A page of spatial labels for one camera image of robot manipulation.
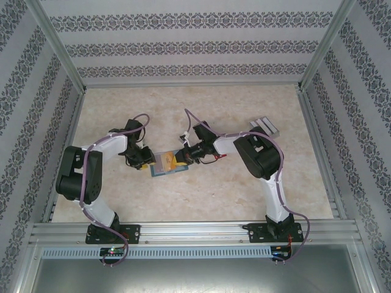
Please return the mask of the yellow credit card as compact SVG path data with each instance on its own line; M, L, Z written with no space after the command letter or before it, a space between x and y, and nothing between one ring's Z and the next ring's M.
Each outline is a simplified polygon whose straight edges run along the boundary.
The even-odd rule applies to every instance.
M169 172L169 171L174 170L176 168L174 159L175 159L175 155L172 151L166 152L161 155L163 170L165 172Z

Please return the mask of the teal card holder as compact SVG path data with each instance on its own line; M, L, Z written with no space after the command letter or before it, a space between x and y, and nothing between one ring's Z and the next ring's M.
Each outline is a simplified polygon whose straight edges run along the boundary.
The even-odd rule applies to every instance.
M162 161L161 161L161 155L166 153L166 152L161 152L161 153L156 153L155 154L155 159L156 159L156 162L154 164L151 164L150 165L150 170L151 170L151 175L152 177L157 177L157 176L164 176L164 175L170 175L170 174L174 174L174 173L178 173L178 172L183 172L183 171L187 171L189 169L189 167L187 166L187 169L186 170L171 170L169 172L165 172L163 170L163 165L162 165Z

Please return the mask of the small circuit board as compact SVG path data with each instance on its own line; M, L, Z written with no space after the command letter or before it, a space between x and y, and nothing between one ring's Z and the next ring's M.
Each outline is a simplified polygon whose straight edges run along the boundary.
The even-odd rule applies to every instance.
M291 246L272 246L271 254L273 260L286 261L291 258L292 247Z
M109 248L100 248L101 257L122 257L125 253L123 247L109 247Z

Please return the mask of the grey metal panel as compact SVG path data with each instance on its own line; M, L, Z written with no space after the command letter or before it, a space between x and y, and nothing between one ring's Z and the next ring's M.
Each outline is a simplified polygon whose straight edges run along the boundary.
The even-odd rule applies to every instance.
M128 260L106 268L96 260L44 259L23 293L372 293L352 265L298 259Z

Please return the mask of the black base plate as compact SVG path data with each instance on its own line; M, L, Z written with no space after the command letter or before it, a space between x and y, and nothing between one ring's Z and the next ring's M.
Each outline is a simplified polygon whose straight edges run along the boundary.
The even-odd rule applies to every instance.
M250 243L288 242L290 239L294 243L299 243L304 240L304 234L299 223L292 224L282 232L275 230L274 233L271 232L267 223L249 223L247 224L247 230Z
M121 224L119 234L126 238L129 244L138 244L140 229L140 225ZM124 244L124 240L115 233L108 231L107 229L90 224L87 228L85 243L90 245Z

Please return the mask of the aluminium mounting rail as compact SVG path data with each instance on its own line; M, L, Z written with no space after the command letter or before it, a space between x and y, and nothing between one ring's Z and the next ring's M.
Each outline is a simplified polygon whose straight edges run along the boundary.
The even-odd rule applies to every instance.
M142 222L139 245L218 246L248 244L244 222ZM312 220L308 245L351 244L362 242L354 220ZM36 223L29 245L41 247L85 246L87 223Z

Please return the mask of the aluminium side rail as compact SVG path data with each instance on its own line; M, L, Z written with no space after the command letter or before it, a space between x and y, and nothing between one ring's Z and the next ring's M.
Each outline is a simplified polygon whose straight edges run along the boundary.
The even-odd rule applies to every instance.
M71 145L74 140L76 128L77 128L78 121L79 121L79 116L81 114L82 105L83 105L84 98L86 95L86 91L87 90L85 89L82 93L79 94L77 102L74 105L73 112L71 115L71 120L68 125L68 130L67 130L67 133L65 136L65 140L62 144L61 154L59 156L59 160L56 165L56 172L55 172L53 180L51 182L52 185L49 190L48 198L45 201L45 206L43 209L42 217L40 219L40 223L48 223L48 222L52 221L53 213L54 213L53 211L55 210L55 205L57 203L57 198L58 198L58 195L56 192L56 181L57 181L57 177L59 175L60 165L62 163L62 158L64 156L66 147Z
M343 203L338 192L338 186L332 173L329 160L327 158L326 149L321 140L321 135L310 106L308 97L300 90L296 90L302 114L309 132L309 137L318 163L320 174L326 190L327 198L329 199L332 214L335 219L346 220L348 217L343 208Z

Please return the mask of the aluminium frame post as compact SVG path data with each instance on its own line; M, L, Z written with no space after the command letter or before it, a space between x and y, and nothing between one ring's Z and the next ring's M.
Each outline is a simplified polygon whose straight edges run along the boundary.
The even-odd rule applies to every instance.
M65 45L62 43L57 31L55 30L49 16L46 14L40 0L24 0L28 9L31 11L36 22L40 26L41 30L46 36L54 53L59 58L62 66L64 67L67 75L71 79L73 85L76 87L78 93L84 93L86 86L80 77Z
M301 80L298 82L298 85L295 87L295 89L298 92L302 92L309 86L310 81L312 80L321 62L323 61L323 58L325 57L327 51L329 50L332 42L337 36L338 30L345 22L345 19L348 17L355 3L356 0L341 1L333 19L330 22L329 27L326 30L326 33L321 39L319 46L315 50L315 53L311 61L309 62Z

